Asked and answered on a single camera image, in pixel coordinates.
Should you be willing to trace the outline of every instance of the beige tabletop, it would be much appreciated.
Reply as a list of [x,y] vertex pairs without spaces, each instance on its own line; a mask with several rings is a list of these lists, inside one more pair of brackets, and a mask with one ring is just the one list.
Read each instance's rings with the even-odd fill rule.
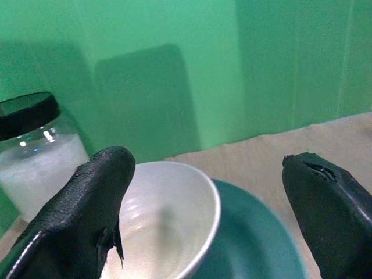
[[[306,151],[349,170],[362,186],[372,192],[372,113],[282,134],[263,135],[167,160],[190,164],[213,178],[228,181],[256,195],[289,228],[309,278],[319,279],[319,269],[302,238],[281,181],[283,157]],[[25,222],[18,219],[2,237],[0,260],[8,253],[25,225]]]

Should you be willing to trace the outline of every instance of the glass jar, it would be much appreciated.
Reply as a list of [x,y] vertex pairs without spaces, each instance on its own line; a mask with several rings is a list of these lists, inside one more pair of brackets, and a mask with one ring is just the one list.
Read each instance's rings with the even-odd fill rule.
[[51,93],[0,102],[0,186],[25,221],[88,159],[74,124]]

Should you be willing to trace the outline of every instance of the black lid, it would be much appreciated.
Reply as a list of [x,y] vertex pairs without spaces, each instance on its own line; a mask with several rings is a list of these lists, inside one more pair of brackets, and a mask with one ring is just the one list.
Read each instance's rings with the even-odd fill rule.
[[60,115],[50,92],[38,92],[0,102],[0,141],[39,128]]

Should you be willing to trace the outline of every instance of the white bowl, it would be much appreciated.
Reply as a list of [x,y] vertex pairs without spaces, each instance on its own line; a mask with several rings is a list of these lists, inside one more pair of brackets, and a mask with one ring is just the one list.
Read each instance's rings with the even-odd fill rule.
[[218,190],[200,170],[174,162],[137,165],[120,209],[123,268],[111,249],[101,278],[190,278],[220,213]]

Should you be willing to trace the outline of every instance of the bowl rim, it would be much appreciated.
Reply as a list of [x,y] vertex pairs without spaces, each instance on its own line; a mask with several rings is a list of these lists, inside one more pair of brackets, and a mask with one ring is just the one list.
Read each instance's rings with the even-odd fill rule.
[[204,180],[208,183],[209,188],[212,190],[213,200],[214,200],[214,218],[213,218],[213,224],[209,231],[209,234],[207,238],[204,241],[204,244],[199,249],[196,256],[189,262],[189,264],[176,276],[175,279],[182,279],[185,278],[187,275],[195,271],[195,268],[200,264],[203,257],[206,255],[206,252],[208,251],[209,247],[211,246],[214,238],[216,237],[217,230],[219,228],[220,219],[221,219],[221,199],[219,191],[213,182],[213,180],[202,170],[197,169],[196,167],[193,167],[189,164],[185,163],[179,163],[179,162],[170,162],[170,161],[153,161],[153,162],[146,162],[146,163],[140,163],[136,165],[136,168],[138,166],[151,166],[156,164],[167,164],[167,165],[178,165],[181,167],[188,168],[196,173],[198,173]]

